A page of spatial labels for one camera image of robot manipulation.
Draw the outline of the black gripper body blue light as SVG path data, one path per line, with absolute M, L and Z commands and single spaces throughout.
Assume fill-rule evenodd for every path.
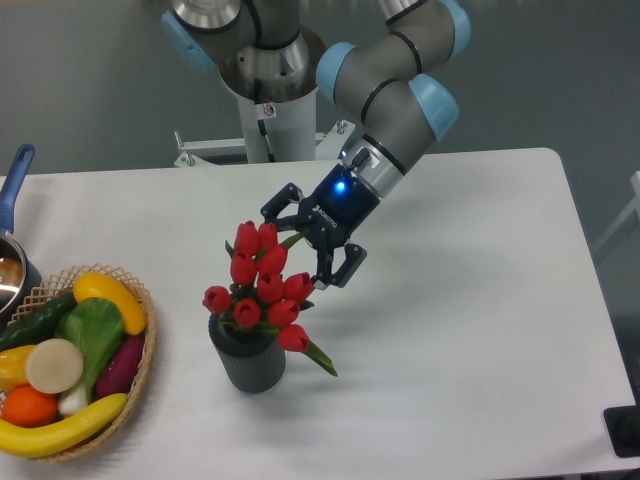
M 343 165 L 335 166 L 299 204 L 297 230 L 319 250 L 342 247 L 380 199 Z

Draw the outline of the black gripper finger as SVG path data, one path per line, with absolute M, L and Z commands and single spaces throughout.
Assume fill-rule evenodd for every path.
M 345 287 L 367 257 L 366 249 L 350 241 L 341 249 L 344 251 L 344 260 L 336 270 L 333 270 L 334 250 L 326 245 L 316 250 L 317 267 L 316 273 L 312 276 L 315 289 L 325 290 L 330 286 Z
M 293 183 L 286 184 L 266 204 L 260 208 L 265 224 L 273 225 L 278 233 L 296 232 L 304 235 L 303 222 L 299 213 L 280 218 L 279 215 L 290 205 L 299 205 L 305 199 L 301 189 Z

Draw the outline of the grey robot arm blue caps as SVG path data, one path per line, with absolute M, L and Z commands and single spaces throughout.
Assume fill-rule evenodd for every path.
M 285 186 L 261 210 L 302 233 L 317 254 L 318 289 L 341 287 L 365 258 L 352 233 L 456 121 L 453 96 L 431 71 L 468 44 L 454 1 L 384 1 L 387 33 L 367 48 L 326 46 L 296 1 L 174 1 L 162 24 L 181 56 L 216 69 L 235 96 L 252 163 L 316 156 L 316 98 L 363 128 L 340 164 L 304 195 Z

